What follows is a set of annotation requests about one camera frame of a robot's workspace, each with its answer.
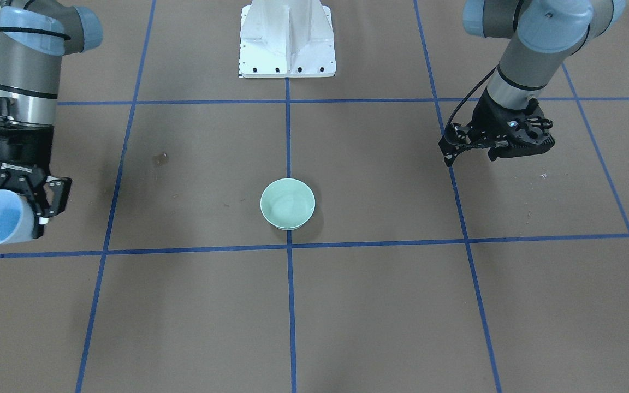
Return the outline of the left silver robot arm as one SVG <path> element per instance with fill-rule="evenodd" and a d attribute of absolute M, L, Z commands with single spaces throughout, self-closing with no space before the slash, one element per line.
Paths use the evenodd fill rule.
<path fill-rule="evenodd" d="M 507 38 L 497 65 L 478 83 L 484 87 L 467 125 L 452 118 L 439 148 L 450 167 L 469 150 L 487 150 L 492 161 L 549 152 L 553 122 L 539 95 L 567 57 L 612 27 L 624 1 L 467 1 L 465 32 Z"/>

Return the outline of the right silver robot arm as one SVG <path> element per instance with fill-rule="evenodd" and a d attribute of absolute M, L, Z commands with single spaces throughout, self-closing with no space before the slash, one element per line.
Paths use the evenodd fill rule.
<path fill-rule="evenodd" d="M 39 239 L 66 209 L 73 181 L 50 170 L 62 59 L 102 41 L 89 8 L 0 2 L 0 245 Z"/>

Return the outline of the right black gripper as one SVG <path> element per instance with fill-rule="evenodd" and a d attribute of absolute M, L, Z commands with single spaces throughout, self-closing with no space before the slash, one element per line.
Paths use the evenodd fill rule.
<path fill-rule="evenodd" d="M 49 177 L 32 186 L 32 239 L 44 235 L 49 220 L 67 208 L 70 177 L 50 177 L 54 127 L 30 127 L 0 119 L 0 161 L 21 168 L 38 168 Z"/>

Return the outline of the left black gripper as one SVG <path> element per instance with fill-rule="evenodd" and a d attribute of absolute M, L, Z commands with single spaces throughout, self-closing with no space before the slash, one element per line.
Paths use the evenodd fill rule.
<path fill-rule="evenodd" d="M 518 137 L 514 135 L 516 126 L 509 126 L 509 122 L 522 122 L 526 115 L 522 110 L 506 109 L 494 102 L 487 90 L 482 93 L 475 106 L 472 119 L 468 126 L 469 141 L 472 144 L 489 146 L 494 141 L 507 141 L 513 148 L 524 147 Z M 467 133 L 461 124 L 447 124 L 439 140 L 439 148 L 446 167 L 451 167 L 457 157 L 469 150 L 465 146 L 464 137 Z"/>

